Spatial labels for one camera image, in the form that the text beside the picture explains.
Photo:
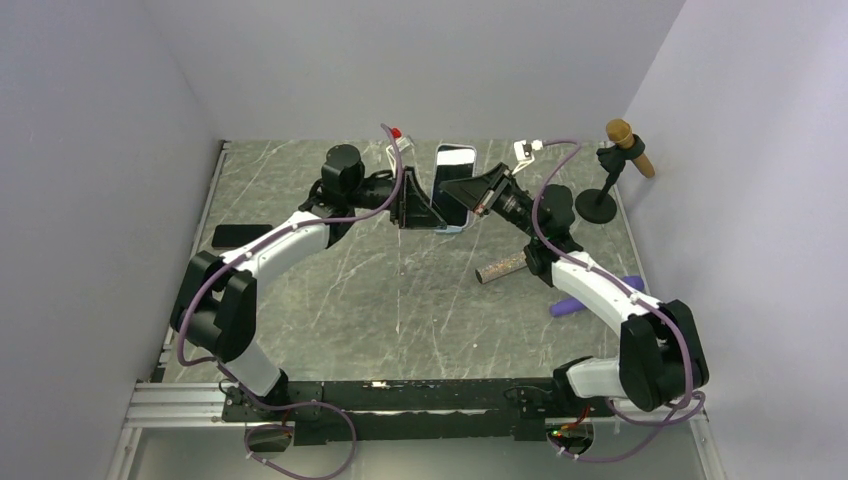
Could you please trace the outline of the black phone purple frame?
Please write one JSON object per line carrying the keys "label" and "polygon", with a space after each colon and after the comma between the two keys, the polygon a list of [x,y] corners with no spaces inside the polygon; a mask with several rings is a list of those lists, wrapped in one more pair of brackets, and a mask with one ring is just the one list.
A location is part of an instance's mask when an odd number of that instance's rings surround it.
{"label": "black phone purple frame", "polygon": [[239,248],[272,230],[270,224],[219,224],[214,229],[210,246],[216,250]]}

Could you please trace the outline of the light blue phone case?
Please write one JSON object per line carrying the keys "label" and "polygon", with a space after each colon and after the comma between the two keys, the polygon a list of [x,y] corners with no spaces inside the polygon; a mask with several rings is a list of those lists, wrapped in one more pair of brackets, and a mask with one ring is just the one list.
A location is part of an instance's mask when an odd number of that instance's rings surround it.
{"label": "light blue phone case", "polygon": [[436,229],[435,233],[436,234],[453,235],[453,234],[462,233],[463,231],[464,231],[464,228],[462,226],[447,225],[444,228]]}

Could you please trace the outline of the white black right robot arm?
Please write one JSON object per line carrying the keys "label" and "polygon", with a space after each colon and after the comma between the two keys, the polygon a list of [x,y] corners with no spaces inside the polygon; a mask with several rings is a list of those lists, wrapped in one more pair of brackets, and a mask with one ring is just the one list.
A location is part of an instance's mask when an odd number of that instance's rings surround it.
{"label": "white black right robot arm", "polygon": [[576,415],[601,397],[651,412],[708,382],[691,309],[630,287],[583,251],[570,231],[575,215],[569,188],[547,185],[532,197],[499,164],[477,177],[444,181],[439,189],[469,211],[496,213],[526,233],[530,272],[579,301],[617,336],[616,357],[582,357],[554,370],[551,399],[560,413]]}

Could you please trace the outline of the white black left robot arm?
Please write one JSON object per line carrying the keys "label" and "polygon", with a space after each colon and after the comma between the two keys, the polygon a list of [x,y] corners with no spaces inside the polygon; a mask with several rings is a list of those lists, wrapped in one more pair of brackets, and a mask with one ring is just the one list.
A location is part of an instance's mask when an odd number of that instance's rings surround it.
{"label": "white black left robot arm", "polygon": [[187,344],[206,350],[205,361],[250,391],[247,404],[258,417],[279,417],[290,401],[289,380],[255,338],[259,297],[294,265],[338,243],[360,221],[359,210],[364,218],[386,211],[400,229],[446,224],[414,168],[397,163],[393,171],[366,175],[355,146],[330,148],[307,199],[284,223],[222,255],[200,251],[191,258],[170,319],[179,363],[191,363]]}

